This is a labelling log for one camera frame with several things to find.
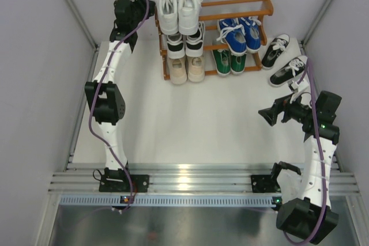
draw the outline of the black sneaker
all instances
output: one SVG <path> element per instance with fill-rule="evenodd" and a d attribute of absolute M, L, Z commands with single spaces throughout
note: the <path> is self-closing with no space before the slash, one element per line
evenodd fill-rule
<path fill-rule="evenodd" d="M 296 78 L 305 70 L 307 57 L 302 55 L 290 60 L 284 67 L 274 73 L 269 83 L 271 86 L 281 86 L 284 83 Z"/>
<path fill-rule="evenodd" d="M 268 47 L 268 50 L 261 61 L 263 69 L 271 69 L 277 58 L 286 50 L 288 44 L 289 36 L 287 34 L 276 37 Z"/>
<path fill-rule="evenodd" d="M 200 57 L 204 53 L 205 23 L 200 21 L 196 34 L 186 37 L 186 55 Z"/>
<path fill-rule="evenodd" d="M 183 36 L 180 33 L 166 35 L 168 57 L 171 59 L 180 59 L 185 55 L 185 45 Z"/>

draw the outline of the shoe rack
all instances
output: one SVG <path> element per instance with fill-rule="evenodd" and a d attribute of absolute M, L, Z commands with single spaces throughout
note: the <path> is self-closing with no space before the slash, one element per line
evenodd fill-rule
<path fill-rule="evenodd" d="M 260 10 L 254 11 L 246 11 L 246 12 L 238 12 L 238 13 L 226 13 L 226 14 L 210 14 L 207 16 L 199 16 L 199 21 L 214 21 L 221 20 L 223 18 L 237 18 L 237 17 L 258 17 L 261 22 L 261 26 L 259 26 L 259 33 L 261 38 L 261 44 L 263 46 L 266 45 L 267 38 L 264 32 L 263 20 L 264 16 L 271 16 L 274 12 L 273 4 L 271 0 L 227 0 L 227 1 L 216 1 L 216 2 L 204 2 L 202 3 L 202 7 L 210 7 L 210 6 L 221 6 L 221 5 L 230 5 L 230 4 L 241 4 L 241 3 L 250 3 L 250 2 L 262 2 Z M 160 47 L 160 55 L 163 59 L 163 74 L 164 79 L 169 80 L 170 75 L 167 73 L 167 50 L 163 46 L 163 33 L 160 30 L 159 20 L 157 19 L 157 11 L 155 9 L 155 24 L 157 26 L 157 30 L 159 33 L 159 47 Z M 217 31 L 216 25 L 208 25 L 205 27 L 207 31 Z M 218 45 L 204 45 L 204 51 L 218 50 L 218 49 L 228 49 L 227 44 L 218 44 Z M 253 58 L 255 61 L 255 66 L 246 66 L 244 68 L 245 71 L 257 71 L 261 69 L 261 61 L 259 57 L 259 53 L 253 54 Z M 216 70 L 208 70 L 205 72 L 205 75 L 217 75 Z"/>

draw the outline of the sneaker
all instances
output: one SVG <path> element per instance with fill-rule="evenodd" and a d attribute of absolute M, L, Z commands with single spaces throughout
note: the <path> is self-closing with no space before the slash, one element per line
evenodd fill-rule
<path fill-rule="evenodd" d="M 197 32 L 202 0 L 178 0 L 179 32 L 193 35 Z"/>
<path fill-rule="evenodd" d="M 178 32 L 178 0 L 155 0 L 160 29 L 165 35 Z"/>
<path fill-rule="evenodd" d="M 238 24 L 242 24 L 245 32 L 246 48 L 249 53 L 256 53 L 260 50 L 259 26 L 261 21 L 254 17 L 240 17 Z"/>
<path fill-rule="evenodd" d="M 271 86 L 281 86 L 296 78 L 304 72 L 306 62 L 307 57 L 305 55 L 290 60 L 284 67 L 270 77 L 269 83 Z"/>
<path fill-rule="evenodd" d="M 266 50 L 265 56 L 261 61 L 262 67 L 271 69 L 277 58 L 287 49 L 288 44 L 289 36 L 287 34 L 276 37 L 268 47 L 268 50 Z"/>
<path fill-rule="evenodd" d="M 204 53 L 205 23 L 197 24 L 197 32 L 186 37 L 186 55 L 189 57 L 200 57 Z"/>
<path fill-rule="evenodd" d="M 242 56 L 246 53 L 245 32 L 242 24 L 237 24 L 233 18 L 218 20 L 218 31 L 220 36 L 217 41 L 227 43 L 230 52 L 235 56 Z"/>
<path fill-rule="evenodd" d="M 180 59 L 167 58 L 169 67 L 169 74 L 171 76 L 171 82 L 175 85 L 181 85 L 186 82 L 186 56 Z"/>
<path fill-rule="evenodd" d="M 175 35 L 167 35 L 165 38 L 167 39 L 168 57 L 171 59 L 182 58 L 185 55 L 185 45 L 182 35 L 177 33 Z"/>
<path fill-rule="evenodd" d="M 231 71 L 234 75 L 238 75 L 244 72 L 245 63 L 246 55 L 235 56 L 231 54 Z"/>
<path fill-rule="evenodd" d="M 213 41 L 213 45 L 219 44 L 217 41 Z M 231 63 L 229 61 L 230 53 L 228 49 L 219 49 L 212 51 L 215 68 L 218 75 L 225 77 L 231 72 Z"/>
<path fill-rule="evenodd" d="M 199 57 L 187 57 L 189 62 L 189 80 L 191 82 L 201 82 L 205 78 L 205 59 Z"/>

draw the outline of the purple hose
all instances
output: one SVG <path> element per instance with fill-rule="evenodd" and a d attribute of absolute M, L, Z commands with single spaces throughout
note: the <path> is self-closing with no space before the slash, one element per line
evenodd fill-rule
<path fill-rule="evenodd" d="M 305 76 L 306 73 L 307 73 L 307 76 L 308 76 L 309 82 L 310 82 L 311 103 L 312 103 L 312 105 L 311 105 L 311 108 L 312 108 L 312 120 L 314 122 L 314 132 L 315 132 L 315 137 L 316 137 L 317 143 L 318 143 L 319 156 L 321 158 L 323 201 L 322 201 L 321 213 L 319 215 L 317 224 L 315 225 L 315 227 L 312 230 L 311 234 L 304 241 L 294 242 L 294 241 L 292 241 L 288 237 L 287 233 L 284 232 L 284 236 L 286 237 L 286 239 L 288 240 L 288 242 L 290 242 L 293 245 L 305 245 L 305 244 L 309 243 L 310 240 L 312 240 L 317 235 L 317 233 L 319 231 L 319 228 L 322 225 L 324 214 L 325 214 L 325 209 L 326 209 L 326 206 L 327 206 L 327 184 L 326 184 L 326 179 L 325 179 L 325 163 L 324 163 L 324 155 L 323 155 L 322 144 L 321 144 L 321 140 L 320 140 L 320 137 L 319 137 L 317 110 L 315 108 L 316 98 L 315 98 L 315 86 L 314 86 L 313 70 L 312 70 L 312 64 L 311 64 L 309 58 L 307 59 L 307 62 L 306 62 L 305 72 L 302 75 L 301 79 L 298 81 L 298 84 L 302 81 L 302 79 L 304 78 L 304 76 Z"/>
<path fill-rule="evenodd" d="M 96 92 L 95 95 L 93 97 L 93 101 L 92 101 L 92 105 L 91 105 L 91 111 L 90 111 L 90 115 L 89 115 L 89 119 L 88 119 L 88 127 L 90 129 L 90 132 L 99 140 L 101 140 L 102 142 L 104 142 L 106 144 L 106 146 L 108 146 L 110 153 L 113 155 L 114 159 L 117 161 L 117 163 L 122 167 L 123 171 L 125 172 L 128 182 L 129 182 L 129 186 L 130 186 L 130 197 L 129 197 L 129 201 L 127 206 L 123 209 L 123 211 L 127 210 L 130 206 L 130 204 L 133 203 L 134 199 L 133 199 L 133 184 L 132 184 L 132 179 L 125 167 L 125 165 L 123 165 L 121 163 L 121 161 L 118 159 L 118 157 L 116 156 L 116 154 L 114 153 L 113 149 L 111 148 L 111 145 L 109 144 L 109 142 L 107 142 L 104 138 L 102 138 L 101 136 L 99 136 L 97 133 L 94 132 L 94 130 L 92 129 L 92 118 L 93 118 L 93 111 L 95 110 L 95 105 L 96 105 L 96 101 L 97 101 L 97 97 L 99 95 L 99 91 L 101 88 L 101 85 L 103 83 L 103 80 L 105 79 L 107 73 L 108 73 L 108 69 L 109 69 L 109 65 L 112 61 L 112 58 L 114 56 L 115 51 L 118 49 L 118 47 L 124 43 L 124 41 L 126 39 L 128 39 L 132 34 L 134 34 L 145 22 L 145 20 L 147 19 L 149 15 L 149 0 L 146 0 L 146 12 L 145 12 L 145 16 L 144 19 L 140 22 L 140 24 L 137 25 L 137 27 L 135 29 L 133 29 L 129 34 L 127 34 L 122 40 L 119 41 L 119 43 L 116 44 L 116 46 L 114 47 L 113 51 L 111 52 L 110 56 L 109 56 L 109 60 L 107 63 L 107 67 L 105 68 L 104 74 L 100 79 L 99 84 L 97 85 L 96 88 Z"/>

